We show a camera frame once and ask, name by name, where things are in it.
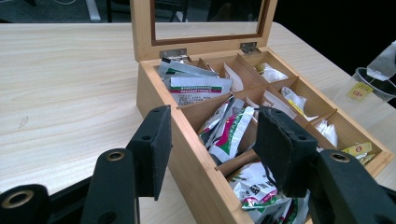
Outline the wooden tea box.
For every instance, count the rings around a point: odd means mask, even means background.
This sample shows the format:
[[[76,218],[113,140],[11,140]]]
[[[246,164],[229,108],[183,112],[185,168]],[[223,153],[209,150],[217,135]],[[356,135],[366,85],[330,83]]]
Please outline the wooden tea box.
[[[279,95],[282,87],[292,88],[306,98],[310,115],[334,123],[339,148],[372,143],[372,158],[365,165],[371,176],[377,176],[394,158],[386,146],[268,48],[276,4],[277,0],[260,0],[256,21],[157,22],[155,0],[131,0],[134,57],[139,64],[136,104],[142,115],[154,107],[170,105],[174,147],[168,167],[199,224],[253,221],[197,135],[223,99],[178,105],[156,71],[161,59],[171,53],[185,54],[193,64],[211,65],[217,71],[231,63],[241,72],[246,86],[239,93],[242,97],[260,100],[266,91]]]

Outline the clear glass cup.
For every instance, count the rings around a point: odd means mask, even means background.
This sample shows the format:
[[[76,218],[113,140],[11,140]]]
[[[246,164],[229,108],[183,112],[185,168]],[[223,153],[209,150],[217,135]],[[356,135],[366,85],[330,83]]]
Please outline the clear glass cup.
[[[332,98],[344,112],[356,121],[373,121],[384,111],[383,105],[396,98],[396,85],[389,79],[380,80],[358,67]]]

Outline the pile of silver foil sachets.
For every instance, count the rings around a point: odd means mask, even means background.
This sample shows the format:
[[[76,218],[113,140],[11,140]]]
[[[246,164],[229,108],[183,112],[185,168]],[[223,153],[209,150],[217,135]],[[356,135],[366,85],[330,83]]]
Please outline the pile of silver foil sachets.
[[[261,105],[266,90],[278,93],[276,84],[255,70],[262,63],[307,86],[270,51],[198,58],[189,63],[161,60],[154,66],[154,90],[162,103],[172,106],[174,148],[168,167],[199,224],[253,224],[209,149],[218,142],[211,136],[221,124],[221,107],[233,101],[242,112],[231,111],[231,123],[220,134],[219,157],[230,159],[256,141],[257,124],[248,103]]]

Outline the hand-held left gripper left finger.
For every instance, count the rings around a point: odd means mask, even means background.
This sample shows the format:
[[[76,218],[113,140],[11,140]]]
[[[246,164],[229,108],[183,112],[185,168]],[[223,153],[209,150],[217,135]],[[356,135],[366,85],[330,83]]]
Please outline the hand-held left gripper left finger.
[[[151,109],[127,145],[134,155],[138,197],[159,199],[172,146],[171,107]]]

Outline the group of white tea bags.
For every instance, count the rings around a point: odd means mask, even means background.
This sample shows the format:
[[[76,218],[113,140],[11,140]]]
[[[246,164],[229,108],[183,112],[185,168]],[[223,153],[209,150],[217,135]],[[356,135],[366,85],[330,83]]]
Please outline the group of white tea bags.
[[[278,90],[278,93],[264,91],[261,105],[279,109],[302,125],[318,139],[318,150],[340,149],[363,165],[375,156],[371,141],[362,140],[354,144],[343,141],[342,125],[346,123],[336,123],[336,109],[329,108],[300,79],[287,77],[268,63],[257,65],[255,70],[269,83],[275,83],[274,90]]]

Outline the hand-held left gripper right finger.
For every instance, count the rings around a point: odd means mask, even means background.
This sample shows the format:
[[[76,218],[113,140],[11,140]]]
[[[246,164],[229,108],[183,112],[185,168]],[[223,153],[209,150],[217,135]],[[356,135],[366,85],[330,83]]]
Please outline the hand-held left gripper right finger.
[[[318,140],[283,111],[260,106],[256,143],[253,147],[273,184],[287,197],[303,198],[308,189],[309,162],[315,158]]]

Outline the white desk leg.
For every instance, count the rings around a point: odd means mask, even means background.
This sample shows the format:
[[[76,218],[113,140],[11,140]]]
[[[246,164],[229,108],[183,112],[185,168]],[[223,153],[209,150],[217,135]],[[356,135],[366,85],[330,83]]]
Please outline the white desk leg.
[[[85,0],[91,22],[100,22],[101,17],[95,0]]]

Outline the tea bag with yellow tag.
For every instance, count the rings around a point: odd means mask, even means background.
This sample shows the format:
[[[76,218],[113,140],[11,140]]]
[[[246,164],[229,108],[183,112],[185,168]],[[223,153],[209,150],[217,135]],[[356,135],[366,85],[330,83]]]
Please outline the tea bag with yellow tag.
[[[346,96],[362,102],[371,93],[388,102],[396,97],[396,85],[390,79],[396,75],[396,40],[386,47],[366,67],[358,67],[353,79],[356,83]]]

